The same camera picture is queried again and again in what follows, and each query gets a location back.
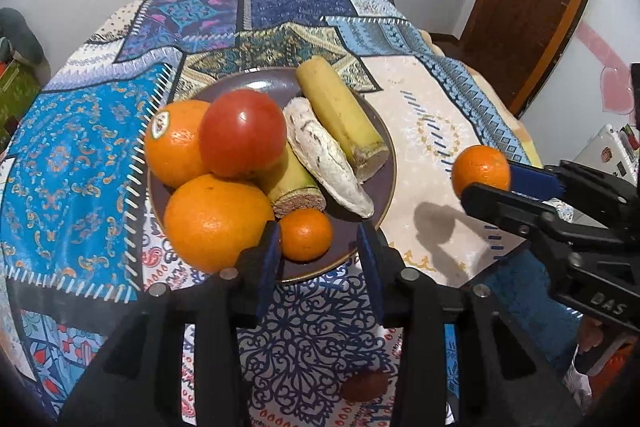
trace table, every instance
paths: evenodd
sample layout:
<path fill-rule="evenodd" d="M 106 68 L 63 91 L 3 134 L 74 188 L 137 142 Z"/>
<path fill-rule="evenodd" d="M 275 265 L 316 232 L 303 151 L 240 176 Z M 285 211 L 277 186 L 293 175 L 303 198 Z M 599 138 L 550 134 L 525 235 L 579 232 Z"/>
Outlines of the table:
<path fill-rule="evenodd" d="M 450 168 L 483 143 L 538 164 L 526 131 L 481 75 L 445 57 L 386 0 L 137 0 L 71 55 L 23 119 L 0 165 L 0 341 L 55 417 L 139 292 L 204 274 L 161 232 L 146 190 L 151 115 L 228 74 L 322 55 L 385 120 L 398 183 L 382 223 L 405 262 L 460 286 L 521 239 L 462 211 Z M 194 423 L 193 327 L 182 413 Z M 401 331 L 375 325 L 356 259 L 279 288 L 255 331 L 241 331 L 256 425 L 385 425 L 388 393 L 341 401 L 363 367 L 397 374 Z M 447 334 L 449 388 L 455 343 Z"/>

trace tangerine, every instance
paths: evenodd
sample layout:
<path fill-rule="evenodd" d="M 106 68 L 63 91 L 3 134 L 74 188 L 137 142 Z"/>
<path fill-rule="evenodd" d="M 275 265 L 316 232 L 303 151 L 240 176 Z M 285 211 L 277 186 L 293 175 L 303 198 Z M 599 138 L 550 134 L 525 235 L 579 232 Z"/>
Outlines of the tangerine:
<path fill-rule="evenodd" d="M 255 247 L 273 219 L 269 199 L 254 184 L 205 174 L 172 194 L 163 221 L 177 254 L 215 273 L 234 266 L 245 248 Z"/>
<path fill-rule="evenodd" d="M 146 126 L 145 155 L 151 172 L 178 188 L 209 172 L 200 156 L 200 122 L 209 103 L 182 100 L 159 110 Z"/>
<path fill-rule="evenodd" d="M 467 185 L 478 182 L 509 190 L 511 171 L 500 151 L 486 145 L 472 145 L 463 150 L 451 168 L 451 184 L 457 197 Z"/>
<path fill-rule="evenodd" d="M 331 246 L 334 231 L 326 214 L 315 208 L 300 208 L 280 220 L 282 254 L 291 261 L 311 261 Z"/>

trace plate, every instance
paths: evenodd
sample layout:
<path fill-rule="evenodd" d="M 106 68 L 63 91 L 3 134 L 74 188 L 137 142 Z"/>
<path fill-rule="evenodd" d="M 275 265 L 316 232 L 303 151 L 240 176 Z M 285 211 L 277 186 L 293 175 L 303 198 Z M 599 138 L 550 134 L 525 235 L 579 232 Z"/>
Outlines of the plate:
<path fill-rule="evenodd" d="M 242 88 L 250 88 L 267 93 L 281 108 L 284 108 L 293 97 L 302 95 L 296 80 L 295 68 L 262 68 L 225 76 L 219 82 L 198 93 L 194 98 L 213 102 L 225 92 Z M 390 151 L 386 163 L 363 185 L 366 193 L 373 200 L 375 211 L 371 220 L 377 228 L 384 219 L 386 211 L 388 211 L 396 188 L 396 153 L 389 131 L 386 129 L 380 115 L 359 94 L 356 94 L 356 99 Z M 172 189 L 162 185 L 160 180 L 151 173 L 149 174 L 148 187 L 151 204 L 162 226 L 164 210 Z M 329 216 L 334 227 L 334 240 L 327 253 L 315 261 L 293 263 L 285 260 L 279 277 L 283 284 L 298 283 L 318 277 L 340 266 L 356 251 L 356 230 L 362 218 L 340 206 L 324 190 L 322 191 L 326 198 L 325 213 Z"/>

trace tomato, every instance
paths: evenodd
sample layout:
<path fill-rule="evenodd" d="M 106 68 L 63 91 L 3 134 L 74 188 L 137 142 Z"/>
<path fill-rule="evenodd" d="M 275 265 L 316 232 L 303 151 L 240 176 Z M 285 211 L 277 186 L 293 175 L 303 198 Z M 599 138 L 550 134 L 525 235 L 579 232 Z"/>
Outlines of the tomato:
<path fill-rule="evenodd" d="M 284 152 L 287 126 L 269 95 L 238 89 L 215 99 L 200 124 L 200 155 L 222 178 L 251 176 Z"/>

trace plantain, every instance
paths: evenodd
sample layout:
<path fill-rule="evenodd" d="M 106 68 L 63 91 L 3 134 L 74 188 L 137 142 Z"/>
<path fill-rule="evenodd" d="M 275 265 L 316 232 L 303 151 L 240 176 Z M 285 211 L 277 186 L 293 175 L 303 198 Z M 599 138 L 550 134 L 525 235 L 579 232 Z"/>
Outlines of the plantain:
<path fill-rule="evenodd" d="M 389 158 L 389 149 L 349 87 L 317 56 L 299 65 L 296 78 L 318 120 L 340 144 L 356 179 L 368 180 Z"/>
<path fill-rule="evenodd" d="M 259 172 L 255 182 L 271 201 L 276 217 L 284 217 L 299 208 L 324 210 L 326 206 L 318 184 L 300 164 L 289 143 L 278 163 Z"/>
<path fill-rule="evenodd" d="M 320 125 L 306 98 L 284 108 L 287 140 L 300 163 L 337 203 L 362 217 L 373 215 L 373 201 L 356 179 L 340 144 Z"/>

